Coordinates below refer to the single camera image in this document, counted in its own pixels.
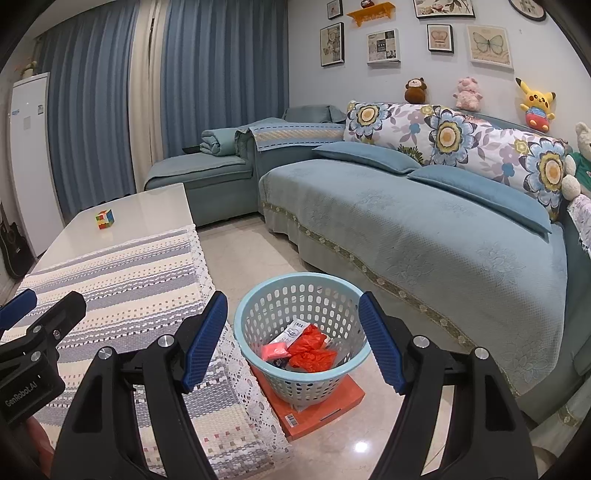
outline stuffed toy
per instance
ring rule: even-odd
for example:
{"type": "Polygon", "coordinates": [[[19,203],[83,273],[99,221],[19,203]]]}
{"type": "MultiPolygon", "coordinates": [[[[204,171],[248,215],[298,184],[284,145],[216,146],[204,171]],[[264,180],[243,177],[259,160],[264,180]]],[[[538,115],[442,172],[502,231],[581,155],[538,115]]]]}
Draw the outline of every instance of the stuffed toy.
{"type": "Polygon", "coordinates": [[[580,184],[581,193],[591,198],[591,131],[583,123],[577,124],[574,129],[577,132],[580,153],[574,152],[569,157],[575,163],[576,173],[574,176],[580,184]]]}
{"type": "Polygon", "coordinates": [[[480,94],[478,81],[474,77],[460,79],[457,83],[458,93],[453,96],[457,98],[456,107],[469,112],[480,112],[480,101],[483,96],[480,94]]]}
{"type": "Polygon", "coordinates": [[[538,132],[548,133],[550,120],[556,118],[555,114],[550,113],[550,105],[556,99],[556,94],[532,90],[521,79],[515,79],[515,81],[525,93],[525,103],[521,104],[521,109],[525,112],[526,125],[538,132]]]}
{"type": "Polygon", "coordinates": [[[406,84],[406,93],[404,94],[404,99],[408,103],[414,104],[422,104],[427,101],[427,95],[425,95],[425,90],[427,90],[427,84],[425,84],[424,78],[419,79],[412,79],[409,80],[406,84]]]}

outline teddy bear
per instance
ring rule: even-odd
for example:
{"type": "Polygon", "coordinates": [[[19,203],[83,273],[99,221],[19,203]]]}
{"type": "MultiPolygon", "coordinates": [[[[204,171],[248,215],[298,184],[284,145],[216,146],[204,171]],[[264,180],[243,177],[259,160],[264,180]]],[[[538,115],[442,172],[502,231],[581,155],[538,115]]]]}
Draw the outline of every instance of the teddy bear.
{"type": "Polygon", "coordinates": [[[589,127],[584,123],[578,123],[574,130],[577,132],[577,144],[579,146],[579,152],[574,152],[567,157],[567,162],[572,160],[574,162],[574,167],[571,166],[571,169],[575,169],[576,172],[572,175],[575,176],[576,180],[580,184],[580,192],[591,198],[591,131],[589,127]]]}

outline orange box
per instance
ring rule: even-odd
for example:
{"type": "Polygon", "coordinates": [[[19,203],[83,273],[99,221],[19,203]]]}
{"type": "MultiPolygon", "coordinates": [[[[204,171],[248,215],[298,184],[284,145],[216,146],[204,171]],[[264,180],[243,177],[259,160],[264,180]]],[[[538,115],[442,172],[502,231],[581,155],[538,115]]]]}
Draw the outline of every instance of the orange box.
{"type": "Polygon", "coordinates": [[[361,390],[360,386],[350,376],[346,375],[327,400],[298,412],[275,394],[269,382],[259,370],[252,366],[251,370],[267,396],[271,407],[275,410],[289,441],[302,438],[304,435],[308,435],[339,418],[343,413],[359,405],[365,396],[365,392],[361,390]]]}

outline blue gripper pad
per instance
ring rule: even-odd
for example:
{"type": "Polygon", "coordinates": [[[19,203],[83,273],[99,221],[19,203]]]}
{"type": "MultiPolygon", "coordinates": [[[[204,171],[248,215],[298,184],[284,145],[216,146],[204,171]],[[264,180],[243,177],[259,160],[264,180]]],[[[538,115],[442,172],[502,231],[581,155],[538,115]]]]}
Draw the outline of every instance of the blue gripper pad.
{"type": "Polygon", "coordinates": [[[37,295],[30,288],[0,307],[0,330],[14,327],[25,315],[37,306],[37,295]]]}
{"type": "Polygon", "coordinates": [[[397,393],[403,392],[406,380],[402,373],[402,355],[392,340],[379,311],[364,293],[359,299],[359,321],[374,352],[382,377],[397,393]]]}
{"type": "Polygon", "coordinates": [[[193,390],[195,385],[203,381],[227,318],[228,299],[220,293],[187,351],[183,377],[187,391],[193,390]]]}

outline sofa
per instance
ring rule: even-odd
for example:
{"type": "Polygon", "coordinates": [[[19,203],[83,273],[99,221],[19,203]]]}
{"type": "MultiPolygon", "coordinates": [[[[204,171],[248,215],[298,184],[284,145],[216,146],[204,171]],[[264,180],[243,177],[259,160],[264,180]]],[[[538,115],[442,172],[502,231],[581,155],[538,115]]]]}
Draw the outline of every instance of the sofa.
{"type": "Polygon", "coordinates": [[[261,177],[278,166],[313,158],[314,147],[342,137],[344,121],[345,114],[334,106],[304,105],[288,108],[281,119],[206,130],[200,145],[184,149],[189,153],[154,164],[145,190],[183,183],[196,226],[262,213],[261,177]]]}
{"type": "Polygon", "coordinates": [[[488,348],[522,411],[536,422],[552,415],[591,367],[591,260],[560,190],[545,190],[536,171],[550,165],[536,155],[549,154],[560,182],[569,146],[440,106],[363,102],[349,105],[343,139],[397,150],[417,171],[464,170],[547,215],[547,229],[534,231],[490,204],[326,153],[259,182],[268,229],[288,235],[303,260],[373,291],[441,348],[488,348]],[[367,108],[372,122],[360,121],[367,108]]]}

